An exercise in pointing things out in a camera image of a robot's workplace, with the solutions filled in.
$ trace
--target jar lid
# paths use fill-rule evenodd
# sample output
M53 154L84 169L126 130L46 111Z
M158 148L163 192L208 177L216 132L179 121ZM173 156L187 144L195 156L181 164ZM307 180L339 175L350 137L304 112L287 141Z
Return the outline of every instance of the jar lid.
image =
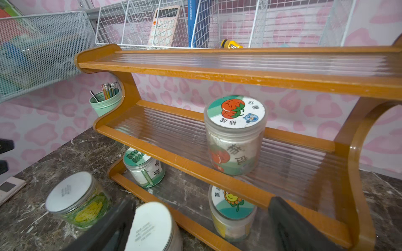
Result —
M86 194L92 183L92 176L88 172L79 172L62 180L50 192L45 207L49 212L65 210L76 203Z
M250 97L232 95L213 101L207 116L219 126L238 129L255 125L265 116L265 107Z
M172 229L172 216L164 204L145 203L135 210L125 250L162 251L170 241Z
M212 186L211 198L215 209L230 220L246 218L255 208L253 204L216 186Z
M147 162L151 156L148 156L139 150L130 147L125 153L123 162L125 165L136 167Z

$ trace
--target colored pencil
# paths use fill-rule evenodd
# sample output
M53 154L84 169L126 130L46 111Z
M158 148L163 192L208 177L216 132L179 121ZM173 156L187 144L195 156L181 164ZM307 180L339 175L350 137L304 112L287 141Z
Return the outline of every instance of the colored pencil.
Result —
M105 98L105 100L107 99L107 95L106 95L106 89L105 89L105 85L102 84L102 91L103 91L103 97Z

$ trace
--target clear plastic jar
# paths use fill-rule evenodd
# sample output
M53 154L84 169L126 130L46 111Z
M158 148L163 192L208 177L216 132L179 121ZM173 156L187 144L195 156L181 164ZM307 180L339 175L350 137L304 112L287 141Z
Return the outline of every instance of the clear plastic jar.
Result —
M126 250L182 251L183 239L168 208L148 202L135 210Z
M80 229L88 229L111 208L112 200L88 172L61 181L46 199L46 209Z
M131 147L124 153L123 163L143 188L158 184L165 176L164 163Z
M245 239L250 233L257 207L212 185L208 199L216 231L230 242Z
M229 175L252 171L258 163L268 110L258 100L227 96L205 107L204 121L212 165Z

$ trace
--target yellow jar label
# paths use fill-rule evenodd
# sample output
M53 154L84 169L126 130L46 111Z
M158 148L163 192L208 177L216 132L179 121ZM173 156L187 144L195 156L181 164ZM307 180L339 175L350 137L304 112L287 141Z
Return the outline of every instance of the yellow jar label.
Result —
M223 238L225 238L226 226L222 222L218 221L218 219L214 216L214 214L212 214L212 220L216 230Z

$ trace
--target pencil holder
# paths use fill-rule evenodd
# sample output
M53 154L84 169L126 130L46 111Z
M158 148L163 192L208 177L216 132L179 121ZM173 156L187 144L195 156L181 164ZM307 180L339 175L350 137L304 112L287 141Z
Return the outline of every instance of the pencil holder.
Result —
M99 100L99 102L96 102L94 97L91 97L89 99L89 103L99 117L113 110L120 103L121 98L123 97L120 90L118 90L118 93L116 95L107 100L105 100L103 92L99 92L95 96Z

